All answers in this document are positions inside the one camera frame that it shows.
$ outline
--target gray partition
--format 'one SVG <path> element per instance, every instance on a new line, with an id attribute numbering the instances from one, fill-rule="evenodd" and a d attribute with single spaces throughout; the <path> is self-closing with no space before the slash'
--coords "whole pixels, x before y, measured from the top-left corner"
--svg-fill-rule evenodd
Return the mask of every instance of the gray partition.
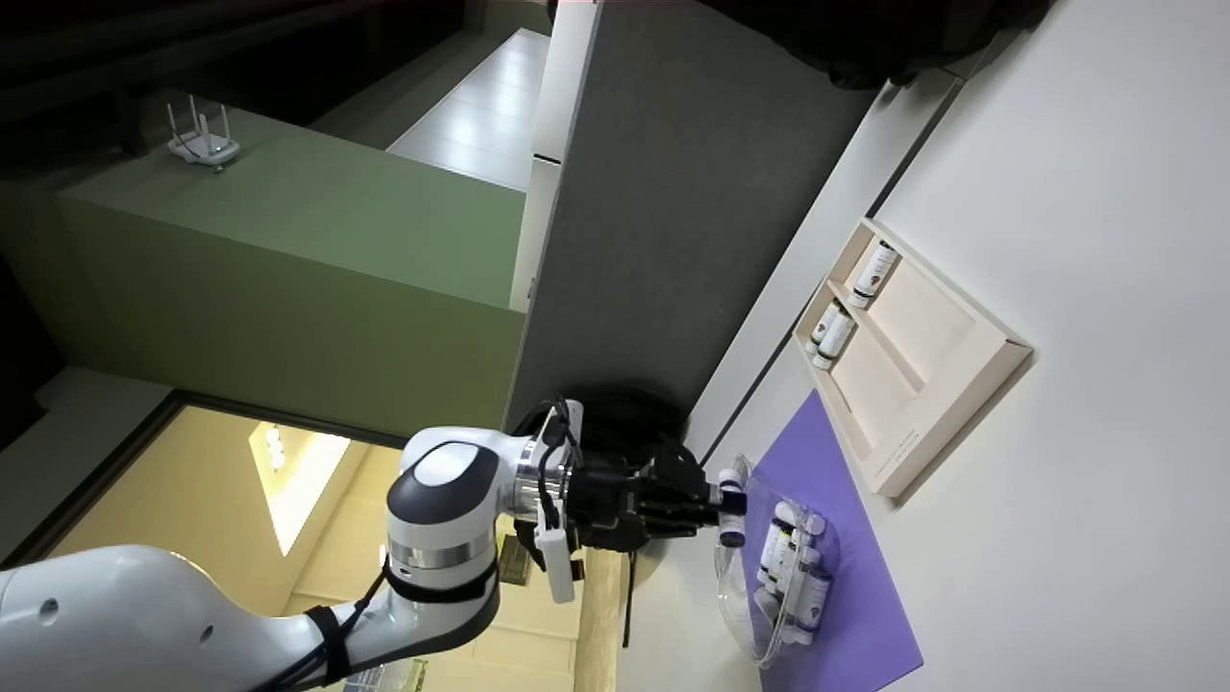
<path id="1" fill-rule="evenodd" d="M 507 417 L 597 382 L 692 404 L 869 102 L 692 0 L 611 0 Z"/>

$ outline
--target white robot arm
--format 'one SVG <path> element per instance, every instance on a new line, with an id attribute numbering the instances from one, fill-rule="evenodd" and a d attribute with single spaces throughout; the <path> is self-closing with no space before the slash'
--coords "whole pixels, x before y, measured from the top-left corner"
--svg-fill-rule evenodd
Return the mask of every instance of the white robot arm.
<path id="1" fill-rule="evenodd" d="M 705 475 L 652 480 L 664 458 L 579 463 L 579 404 L 554 404 L 538 435 L 432 426 L 388 488 L 388 549 L 373 590 L 306 614 L 246 614 L 196 567 L 109 548 L 0 573 L 0 687 L 311 687 L 396 657 L 454 650 L 498 609 L 497 516 L 538 525 L 554 596 L 574 590 L 568 534 L 638 549 L 742 509 Z"/>

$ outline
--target purple mat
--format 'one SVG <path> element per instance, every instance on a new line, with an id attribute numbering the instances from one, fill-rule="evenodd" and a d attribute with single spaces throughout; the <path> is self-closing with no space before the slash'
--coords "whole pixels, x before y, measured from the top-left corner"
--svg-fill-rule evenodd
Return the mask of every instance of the purple mat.
<path id="1" fill-rule="evenodd" d="M 876 692 L 914 670 L 924 655 L 899 609 L 869 516 L 860 511 L 841 445 L 811 398 L 780 430 L 750 480 L 746 577 L 778 502 L 820 511 L 837 534 L 835 590 L 806 650 L 784 650 L 766 675 L 766 692 Z"/>

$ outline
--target white cylinder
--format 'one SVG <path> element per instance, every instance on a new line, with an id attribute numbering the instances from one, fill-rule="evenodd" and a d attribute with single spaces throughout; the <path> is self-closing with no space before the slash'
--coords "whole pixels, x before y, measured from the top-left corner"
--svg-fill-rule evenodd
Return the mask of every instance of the white cylinder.
<path id="1" fill-rule="evenodd" d="M 860 254 L 857 272 L 851 279 L 851 303 L 864 311 L 882 297 L 897 261 L 899 261 L 899 254 L 893 245 L 873 242 Z"/>
<path id="2" fill-rule="evenodd" d="M 824 317 L 820 317 L 820 322 L 814 322 L 814 330 L 811 330 L 811 341 L 820 341 L 824 339 L 824 330 L 828 327 L 835 327 L 835 320 L 841 317 L 841 307 L 837 303 L 829 303 L 829 307 L 824 307 Z"/>
<path id="3" fill-rule="evenodd" d="M 837 361 L 841 352 L 851 348 L 852 320 L 837 317 L 835 327 L 824 330 L 824 341 L 814 348 L 828 361 Z"/>

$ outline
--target floor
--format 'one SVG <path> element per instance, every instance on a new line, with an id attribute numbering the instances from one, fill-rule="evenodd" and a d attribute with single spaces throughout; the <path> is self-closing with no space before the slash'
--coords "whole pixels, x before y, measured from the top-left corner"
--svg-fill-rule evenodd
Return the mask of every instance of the floor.
<path id="1" fill-rule="evenodd" d="M 498 44 L 461 33 L 424 60 L 392 71 L 356 97 L 336 103 L 311 129 L 373 149 L 388 149 L 411 125 L 450 97 Z"/>
<path id="2" fill-rule="evenodd" d="M 443 97 L 388 154 L 528 194 L 546 34 L 514 33 L 450 97 Z"/>

